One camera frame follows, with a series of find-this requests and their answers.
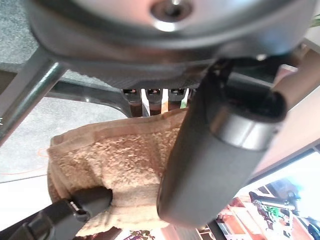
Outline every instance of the metal rod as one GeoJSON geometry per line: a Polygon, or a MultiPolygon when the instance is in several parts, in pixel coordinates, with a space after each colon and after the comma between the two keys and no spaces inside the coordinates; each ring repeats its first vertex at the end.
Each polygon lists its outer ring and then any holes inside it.
{"type": "Polygon", "coordinates": [[[66,69],[38,48],[0,95],[0,146],[58,82],[66,69]]]}
{"type": "Polygon", "coordinates": [[[46,95],[49,98],[65,99],[105,105],[119,110],[128,118],[132,117],[130,105],[121,90],[113,87],[98,89],[84,85],[64,82],[62,78],[46,95]]]}

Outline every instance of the floor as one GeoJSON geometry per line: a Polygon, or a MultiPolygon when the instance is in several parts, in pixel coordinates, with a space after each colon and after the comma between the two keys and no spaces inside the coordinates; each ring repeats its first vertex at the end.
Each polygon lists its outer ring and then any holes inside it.
{"type": "MultiPolygon", "coordinates": [[[[19,71],[38,47],[29,32],[22,2],[0,0],[0,70],[19,71]]],[[[73,83],[106,86],[99,79],[72,71],[64,77],[73,83]]],[[[89,123],[123,118],[121,112],[108,106],[43,98],[0,148],[0,183],[45,175],[46,148],[53,136],[89,123]]]]}

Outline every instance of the metal chair leg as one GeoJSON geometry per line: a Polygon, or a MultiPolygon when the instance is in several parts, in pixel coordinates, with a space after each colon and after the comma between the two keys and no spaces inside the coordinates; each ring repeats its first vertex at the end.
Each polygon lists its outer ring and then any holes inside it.
{"type": "Polygon", "coordinates": [[[0,95],[0,146],[66,69],[38,48],[0,95]]]}

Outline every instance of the gray carpet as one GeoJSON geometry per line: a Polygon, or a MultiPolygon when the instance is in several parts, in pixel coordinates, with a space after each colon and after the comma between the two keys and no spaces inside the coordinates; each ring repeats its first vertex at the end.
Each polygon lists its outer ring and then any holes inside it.
{"type": "MultiPolygon", "coordinates": [[[[37,47],[21,2],[0,0],[0,70],[19,71],[37,47]]],[[[107,86],[72,71],[64,77],[73,83],[107,86]]],[[[46,174],[45,149],[53,136],[89,123],[122,118],[121,112],[104,105],[45,97],[0,147],[0,183],[46,174]]]]}

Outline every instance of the terry cloth towel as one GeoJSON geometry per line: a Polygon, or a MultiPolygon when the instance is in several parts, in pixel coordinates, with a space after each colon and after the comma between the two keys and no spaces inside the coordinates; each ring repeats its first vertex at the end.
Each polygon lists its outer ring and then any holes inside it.
{"type": "Polygon", "coordinates": [[[163,228],[157,194],[185,109],[150,117],[94,123],[51,139],[48,190],[53,202],[80,189],[112,189],[107,212],[92,218],[77,236],[111,227],[129,230],[163,228]]]}

